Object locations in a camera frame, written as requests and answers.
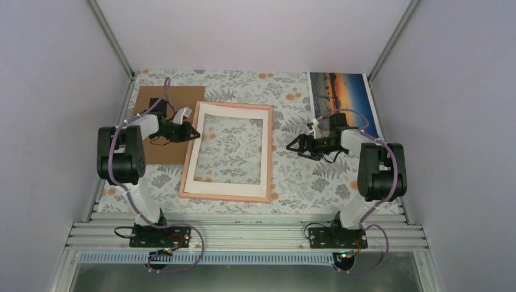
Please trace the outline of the brown cardboard backing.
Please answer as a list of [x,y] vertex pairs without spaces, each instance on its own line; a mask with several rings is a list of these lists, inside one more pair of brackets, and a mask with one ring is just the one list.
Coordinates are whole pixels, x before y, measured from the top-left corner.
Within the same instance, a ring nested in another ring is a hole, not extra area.
[[[204,86],[171,86],[167,96],[174,109],[163,100],[152,113],[158,114],[159,130],[156,134],[144,139],[145,161],[147,165],[167,164],[183,165],[186,159],[188,135],[186,124],[193,123],[195,107],[198,101],[204,100]],[[192,113],[185,118],[181,125],[173,123],[173,116],[178,117],[181,108],[188,107]]]

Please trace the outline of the sunset photo print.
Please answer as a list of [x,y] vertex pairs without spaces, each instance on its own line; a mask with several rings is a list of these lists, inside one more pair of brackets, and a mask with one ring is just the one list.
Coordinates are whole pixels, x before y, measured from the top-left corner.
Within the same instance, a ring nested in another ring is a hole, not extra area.
[[345,111],[349,125],[384,138],[366,74],[308,72],[307,81],[312,116],[319,118],[338,108]]

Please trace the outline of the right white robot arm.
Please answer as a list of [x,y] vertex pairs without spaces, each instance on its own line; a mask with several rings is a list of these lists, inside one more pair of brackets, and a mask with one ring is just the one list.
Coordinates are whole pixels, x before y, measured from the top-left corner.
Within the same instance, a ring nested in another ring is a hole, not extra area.
[[360,196],[339,211],[327,228],[331,243],[343,248],[353,239],[365,237],[366,219],[382,204],[406,194],[405,151],[400,143],[387,143],[365,132],[365,127],[352,127],[347,122],[347,109],[336,109],[326,114],[329,134],[319,134],[319,119],[308,123],[309,132],[298,135],[286,149],[313,161],[334,153],[353,153],[359,157],[357,187]]

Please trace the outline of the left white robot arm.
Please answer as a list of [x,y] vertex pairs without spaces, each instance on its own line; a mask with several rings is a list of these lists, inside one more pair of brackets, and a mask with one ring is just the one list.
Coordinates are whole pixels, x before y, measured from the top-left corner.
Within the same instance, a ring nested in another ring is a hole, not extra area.
[[192,113],[189,107],[168,118],[168,106],[163,98],[157,98],[144,112],[118,126],[101,127],[97,132],[97,174],[125,192],[136,215],[136,229],[148,227],[145,238],[153,246],[164,245],[170,231],[162,209],[153,201],[142,179],[147,166],[144,140],[163,137],[171,143],[182,143],[200,137],[186,120]]

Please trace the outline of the floral table cloth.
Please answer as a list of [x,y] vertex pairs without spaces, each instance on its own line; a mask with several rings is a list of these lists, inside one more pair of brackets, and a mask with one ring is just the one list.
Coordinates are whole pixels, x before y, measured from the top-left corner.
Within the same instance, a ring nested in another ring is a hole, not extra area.
[[[145,86],[204,86],[210,102],[273,106],[272,183],[270,203],[195,200],[178,195],[183,165],[148,165],[145,181],[153,200],[170,213],[206,214],[334,214],[358,196],[358,157],[328,156],[312,161],[286,150],[305,131],[311,118],[304,72],[142,70],[128,105],[133,114]],[[208,116],[204,120],[195,178],[210,183],[259,181],[259,120]]]

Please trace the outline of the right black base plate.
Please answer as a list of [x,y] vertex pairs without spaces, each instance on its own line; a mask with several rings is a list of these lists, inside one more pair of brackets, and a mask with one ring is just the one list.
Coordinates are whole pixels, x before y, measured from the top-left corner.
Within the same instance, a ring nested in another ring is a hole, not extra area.
[[339,229],[315,227],[308,229],[312,249],[366,249],[368,241],[362,229]]

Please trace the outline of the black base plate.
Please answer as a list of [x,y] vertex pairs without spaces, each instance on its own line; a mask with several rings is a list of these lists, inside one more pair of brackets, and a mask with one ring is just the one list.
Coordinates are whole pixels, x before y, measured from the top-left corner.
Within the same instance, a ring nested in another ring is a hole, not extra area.
[[362,229],[339,229],[315,227],[308,229],[312,249],[366,249],[368,241]]
[[131,232],[129,247],[131,248],[188,248],[191,228],[175,226],[157,229],[151,226],[135,225]]

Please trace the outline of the aluminium rail base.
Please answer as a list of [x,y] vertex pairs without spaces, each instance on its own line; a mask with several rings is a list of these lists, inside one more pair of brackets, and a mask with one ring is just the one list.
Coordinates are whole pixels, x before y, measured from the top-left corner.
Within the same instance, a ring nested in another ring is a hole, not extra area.
[[[187,252],[331,252],[338,249],[312,249],[305,238],[307,224],[325,223],[330,215],[264,214],[175,214],[166,217],[176,223],[189,223],[195,235]],[[51,291],[70,291],[78,259],[85,251],[147,251],[131,248],[117,237],[117,226],[132,226],[128,212],[93,212],[85,222],[72,225],[51,283]],[[368,248],[362,252],[388,251],[412,253],[420,285],[424,291],[441,291],[430,249],[420,225],[409,224],[404,215],[371,215],[365,221]]]

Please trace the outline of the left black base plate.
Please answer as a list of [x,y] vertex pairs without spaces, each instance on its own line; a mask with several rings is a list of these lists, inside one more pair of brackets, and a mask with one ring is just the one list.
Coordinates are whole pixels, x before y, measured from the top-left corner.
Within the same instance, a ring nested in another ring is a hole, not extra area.
[[131,232],[129,247],[131,248],[188,248],[191,228],[175,226],[157,229],[151,226],[135,225]]

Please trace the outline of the left aluminium corner post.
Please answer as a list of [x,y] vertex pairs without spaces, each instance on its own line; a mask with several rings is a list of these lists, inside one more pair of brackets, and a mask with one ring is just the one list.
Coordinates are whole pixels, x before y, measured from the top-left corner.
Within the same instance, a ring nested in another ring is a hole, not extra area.
[[122,66],[124,72],[130,80],[133,80],[135,76],[134,70],[131,68],[131,65],[129,64],[127,57],[125,56],[113,30],[111,29],[105,14],[102,12],[102,9],[98,1],[86,0],[86,3],[89,5],[92,14],[98,22],[101,31],[103,32],[105,38],[111,46],[115,56],[119,60],[119,63]]

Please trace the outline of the aluminium corner post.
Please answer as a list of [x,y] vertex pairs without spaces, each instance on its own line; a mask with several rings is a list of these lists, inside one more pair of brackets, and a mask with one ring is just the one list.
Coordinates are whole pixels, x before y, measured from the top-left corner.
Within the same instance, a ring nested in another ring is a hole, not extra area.
[[389,37],[388,42],[383,48],[380,56],[378,57],[374,67],[372,68],[371,73],[368,75],[368,85],[371,86],[378,76],[382,66],[384,65],[386,59],[389,57],[393,47],[396,45],[398,39],[401,37],[401,34],[405,30],[409,20],[412,18],[414,11],[420,4],[420,0],[411,0],[400,18],[398,24],[396,25],[392,35]]
[[103,32],[105,38],[111,46],[115,56],[119,60],[119,63],[122,66],[124,72],[130,80],[133,80],[135,76],[134,70],[131,68],[131,65],[129,64],[127,57],[125,56],[113,30],[111,29],[105,14],[102,12],[102,9],[98,1],[86,0],[86,3],[89,5],[92,14],[98,22],[101,31]]

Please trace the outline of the right aluminium corner post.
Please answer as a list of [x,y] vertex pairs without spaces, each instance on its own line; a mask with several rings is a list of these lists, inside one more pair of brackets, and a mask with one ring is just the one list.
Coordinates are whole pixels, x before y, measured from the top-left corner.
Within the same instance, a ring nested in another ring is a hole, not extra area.
[[389,37],[388,42],[383,48],[380,56],[378,57],[374,67],[372,68],[371,73],[368,75],[368,85],[371,86],[378,76],[382,66],[384,65],[386,59],[389,57],[393,47],[396,45],[398,39],[401,37],[401,34],[405,30],[409,20],[412,18],[414,11],[420,4],[420,0],[411,0],[400,18],[398,24],[396,25],[392,35]]

